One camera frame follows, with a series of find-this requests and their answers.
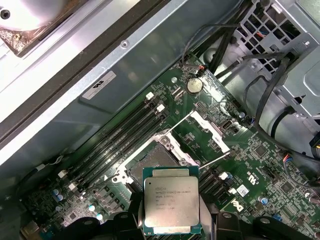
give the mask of label sticker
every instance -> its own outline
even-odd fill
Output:
[[[98,82],[96,82],[88,91],[86,91],[82,97],[84,99],[92,99],[97,93],[99,93],[108,83],[110,83],[117,75],[110,71]]]
[[[241,195],[241,197],[244,197],[249,192],[249,190],[243,184],[238,187],[236,191]]]

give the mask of integrated circuit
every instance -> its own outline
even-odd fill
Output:
[[[146,167],[175,167],[178,166],[176,160],[167,152],[164,146],[158,143],[149,153],[137,164],[135,164],[128,174],[140,186],[142,186],[142,169]]]
[[[259,157],[262,157],[267,151],[268,150],[262,145],[258,146],[255,150],[256,154],[258,154]]]
[[[289,183],[286,182],[281,186],[282,191],[284,191],[286,194],[289,193],[294,187]]]

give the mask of motherboard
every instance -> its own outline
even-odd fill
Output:
[[[189,61],[201,64],[193,56]],[[128,210],[131,194],[142,191],[145,167],[199,166],[199,192],[218,210],[247,223],[273,217],[313,238],[320,231],[320,210],[309,197],[316,193],[288,180],[284,153],[259,136],[253,122],[209,71],[177,63],[21,201],[41,238],[51,239],[79,218],[104,223]],[[308,182],[293,163],[288,168],[295,180]]]

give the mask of intel xeon processor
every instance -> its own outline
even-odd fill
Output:
[[[145,234],[200,233],[198,182],[198,167],[195,166],[145,167]]]

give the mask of capacitor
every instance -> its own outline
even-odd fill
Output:
[[[203,87],[204,83],[199,78],[191,78],[186,83],[186,91],[191,95],[198,94]]]
[[[58,195],[56,196],[56,198],[57,198],[58,201],[60,202],[60,201],[62,201],[62,200],[64,199],[64,196],[63,196],[62,194],[58,194]]]
[[[102,221],[104,219],[104,213],[103,212],[99,212],[95,217],[99,221]]]
[[[94,211],[96,210],[96,208],[97,208],[97,204],[96,204],[95,202],[93,202],[93,203],[89,206],[88,210],[89,210],[90,212],[94,212]]]
[[[258,197],[258,201],[259,201],[260,203],[262,203],[263,205],[267,205],[268,202],[269,202],[268,198],[266,198],[265,196],[259,196],[259,197]]]
[[[320,199],[313,196],[309,198],[309,202],[312,204],[320,205]]]
[[[52,194],[54,195],[54,196],[58,196],[58,194],[59,194],[59,190],[58,189],[53,189],[52,190]]]
[[[241,111],[239,112],[238,116],[240,119],[244,119],[246,117],[246,114],[243,111]]]

